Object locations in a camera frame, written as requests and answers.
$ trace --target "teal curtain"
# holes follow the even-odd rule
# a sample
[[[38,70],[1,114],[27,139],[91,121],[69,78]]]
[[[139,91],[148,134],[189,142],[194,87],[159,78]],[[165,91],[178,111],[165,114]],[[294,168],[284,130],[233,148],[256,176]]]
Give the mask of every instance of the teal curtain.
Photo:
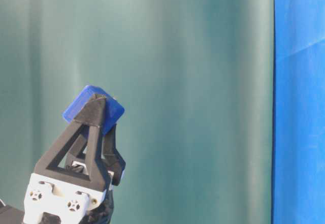
[[[271,222],[273,0],[0,0],[0,198],[86,84],[125,106],[112,223]]]

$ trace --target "white servo bracket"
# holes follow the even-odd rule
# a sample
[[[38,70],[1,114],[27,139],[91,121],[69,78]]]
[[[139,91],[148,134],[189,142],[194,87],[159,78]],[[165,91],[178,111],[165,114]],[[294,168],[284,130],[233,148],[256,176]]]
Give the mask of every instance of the white servo bracket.
[[[24,200],[23,222],[39,224],[46,212],[60,217],[61,224],[78,224],[87,210],[103,202],[105,195],[106,190],[100,192],[32,173]]]

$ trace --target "blue backdrop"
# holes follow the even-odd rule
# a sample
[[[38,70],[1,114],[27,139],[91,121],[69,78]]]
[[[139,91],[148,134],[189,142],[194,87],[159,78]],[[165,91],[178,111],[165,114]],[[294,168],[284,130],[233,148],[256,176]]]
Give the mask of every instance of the blue backdrop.
[[[273,221],[325,222],[325,0],[275,0]]]

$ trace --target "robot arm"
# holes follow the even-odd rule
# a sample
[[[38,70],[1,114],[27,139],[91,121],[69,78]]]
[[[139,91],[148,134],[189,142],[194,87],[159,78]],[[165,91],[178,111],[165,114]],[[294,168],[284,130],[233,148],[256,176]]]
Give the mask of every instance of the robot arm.
[[[112,185],[120,183],[125,169],[115,147],[116,121],[123,112],[100,88],[87,86],[79,94],[63,114],[70,124],[31,174],[24,199],[24,224],[110,222]],[[4,208],[0,209],[0,223],[14,224],[2,221]]]

